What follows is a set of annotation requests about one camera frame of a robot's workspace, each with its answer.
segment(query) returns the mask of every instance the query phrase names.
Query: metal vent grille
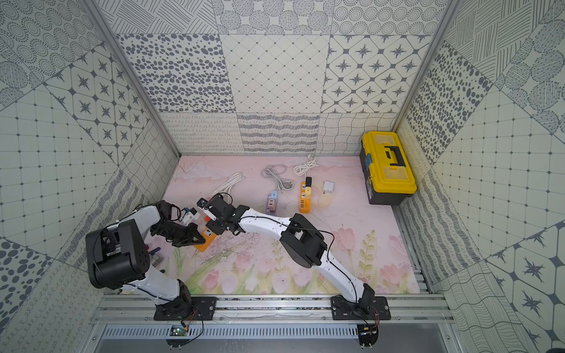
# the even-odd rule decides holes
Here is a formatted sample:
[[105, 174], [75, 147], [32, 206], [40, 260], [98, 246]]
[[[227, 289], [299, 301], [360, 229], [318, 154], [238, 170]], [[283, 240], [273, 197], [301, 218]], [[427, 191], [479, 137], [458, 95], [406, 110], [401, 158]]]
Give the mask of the metal vent grille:
[[[168, 338], [171, 328], [178, 325], [107, 325], [104, 338], [109, 339], [152, 339]], [[196, 337], [202, 328], [196, 325], [190, 328], [188, 335], [175, 339], [190, 339]], [[214, 324], [205, 323], [204, 332], [199, 339], [226, 338], [356, 338], [355, 324]]]

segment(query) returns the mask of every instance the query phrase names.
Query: white power adapter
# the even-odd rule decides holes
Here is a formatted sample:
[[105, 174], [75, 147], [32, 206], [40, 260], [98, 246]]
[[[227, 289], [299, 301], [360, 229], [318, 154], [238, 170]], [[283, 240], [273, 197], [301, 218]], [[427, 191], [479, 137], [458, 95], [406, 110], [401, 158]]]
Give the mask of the white power adapter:
[[322, 190], [322, 193], [333, 193], [333, 181], [324, 181], [324, 189]]

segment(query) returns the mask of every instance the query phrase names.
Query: toolbox handle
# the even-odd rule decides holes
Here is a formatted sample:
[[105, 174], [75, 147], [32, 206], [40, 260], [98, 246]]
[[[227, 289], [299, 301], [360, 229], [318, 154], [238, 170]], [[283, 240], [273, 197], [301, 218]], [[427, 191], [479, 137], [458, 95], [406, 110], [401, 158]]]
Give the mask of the toolbox handle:
[[395, 165], [397, 167], [405, 167], [406, 163], [404, 162], [404, 158], [402, 157], [402, 153], [400, 152], [400, 147], [398, 146], [385, 146], [386, 149], [389, 149], [394, 152], [394, 156], [396, 157], [396, 161], [398, 163], [391, 163], [390, 165]]

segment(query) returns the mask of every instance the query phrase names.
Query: yellow toolbox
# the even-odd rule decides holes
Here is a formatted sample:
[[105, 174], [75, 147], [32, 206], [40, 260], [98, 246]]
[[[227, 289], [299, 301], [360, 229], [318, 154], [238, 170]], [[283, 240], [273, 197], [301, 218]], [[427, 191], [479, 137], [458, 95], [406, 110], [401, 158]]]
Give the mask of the yellow toolbox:
[[416, 192], [416, 181], [394, 132], [363, 135], [361, 167], [370, 204], [398, 205]]

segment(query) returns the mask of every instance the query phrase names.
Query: black mounting plate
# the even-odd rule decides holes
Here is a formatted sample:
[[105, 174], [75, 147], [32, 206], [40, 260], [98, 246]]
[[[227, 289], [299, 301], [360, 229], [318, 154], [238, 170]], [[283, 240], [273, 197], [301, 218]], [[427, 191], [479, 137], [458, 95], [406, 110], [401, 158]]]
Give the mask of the black mounting plate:
[[216, 297], [192, 297], [192, 305], [198, 308], [198, 314], [192, 321], [211, 321], [216, 310], [217, 301]]
[[183, 307], [182, 312], [176, 312], [174, 315], [164, 315], [160, 310], [155, 310], [155, 315], [153, 320], [155, 321], [176, 321], [179, 319], [179, 314], [181, 317], [188, 317], [194, 312], [193, 307], [198, 308], [198, 313], [193, 321], [211, 321], [214, 316], [214, 311], [216, 310], [216, 297], [192, 297], [192, 305], [186, 304]]
[[355, 310], [357, 316], [351, 314], [355, 304], [346, 301], [343, 296], [336, 295], [335, 297], [331, 297], [330, 302], [332, 304], [332, 318], [334, 320], [361, 320], [360, 317], [365, 320], [374, 320], [375, 314], [373, 313], [373, 309], [379, 314], [379, 320], [390, 320], [390, 309], [385, 297], [374, 297], [369, 314], [361, 310]]

